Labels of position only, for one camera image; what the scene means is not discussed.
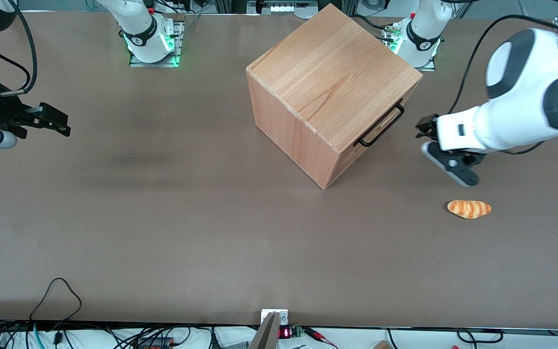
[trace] wooden box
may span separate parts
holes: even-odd
[[[247,67],[255,124],[323,189],[401,116],[420,78],[332,5]]]

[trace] white floor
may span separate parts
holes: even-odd
[[[372,349],[380,340],[389,338],[384,330],[368,329],[316,329],[334,342],[339,349]],[[135,335],[140,330],[117,330],[115,335],[126,338]],[[80,330],[67,331],[73,349],[112,349],[116,346],[115,340],[105,331],[99,330]],[[253,339],[255,331],[248,327],[215,327],[217,339],[222,347],[247,342]],[[166,336],[174,338],[175,342],[184,340],[187,329],[173,329]],[[40,340],[45,349],[53,349],[53,335],[55,332],[39,332]],[[474,349],[472,345],[458,340],[455,332],[432,332],[432,331],[392,331],[397,349],[450,349],[457,345],[460,349]],[[476,334],[477,340],[492,340],[498,335]],[[4,344],[8,339],[7,335],[2,335],[0,344]],[[191,336],[180,349],[207,349],[210,343],[210,333],[199,329],[192,329]],[[308,336],[279,340],[279,349],[293,349],[306,345],[305,349],[333,349],[330,345],[316,342]],[[58,345],[59,349],[69,349],[69,345],[64,340]],[[26,349],[25,333],[18,333],[14,336],[14,346],[8,345],[7,349]],[[39,349],[32,333],[29,333],[29,349]],[[558,336],[539,336],[539,335],[505,335],[502,342],[497,344],[479,344],[478,349],[558,349]]]

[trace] blue cable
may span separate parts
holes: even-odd
[[[36,337],[36,342],[38,342],[40,349],[45,349],[44,344],[42,344],[42,340],[40,340],[40,337],[38,336],[38,327],[35,323],[33,325],[33,336]]]

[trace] croissant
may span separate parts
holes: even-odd
[[[475,219],[489,214],[492,208],[483,201],[454,200],[447,204],[447,210],[462,218]]]

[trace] red wire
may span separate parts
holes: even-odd
[[[335,345],[334,343],[332,343],[330,340],[327,340],[326,338],[324,338],[324,340],[325,340],[326,342],[323,342],[323,343],[327,343],[328,345],[332,345],[333,347],[335,347],[335,349],[339,349],[339,347],[337,347],[337,345]]]

